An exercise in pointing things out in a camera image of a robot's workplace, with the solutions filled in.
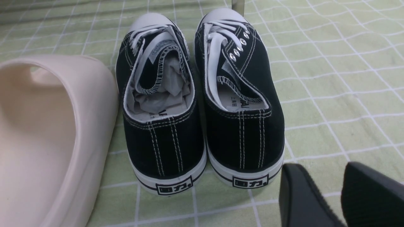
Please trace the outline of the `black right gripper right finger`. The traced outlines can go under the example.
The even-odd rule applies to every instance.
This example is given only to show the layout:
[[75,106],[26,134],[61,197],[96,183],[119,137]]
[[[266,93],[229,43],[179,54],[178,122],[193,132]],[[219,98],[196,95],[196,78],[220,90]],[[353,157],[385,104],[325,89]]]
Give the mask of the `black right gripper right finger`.
[[404,187],[356,161],[345,167],[342,212],[349,227],[402,227]]

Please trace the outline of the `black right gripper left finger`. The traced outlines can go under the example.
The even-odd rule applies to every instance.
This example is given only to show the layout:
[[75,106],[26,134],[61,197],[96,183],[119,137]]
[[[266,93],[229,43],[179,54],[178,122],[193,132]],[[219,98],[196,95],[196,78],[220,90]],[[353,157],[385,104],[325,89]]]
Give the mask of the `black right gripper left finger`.
[[282,166],[279,208],[283,227],[345,227],[300,164]]

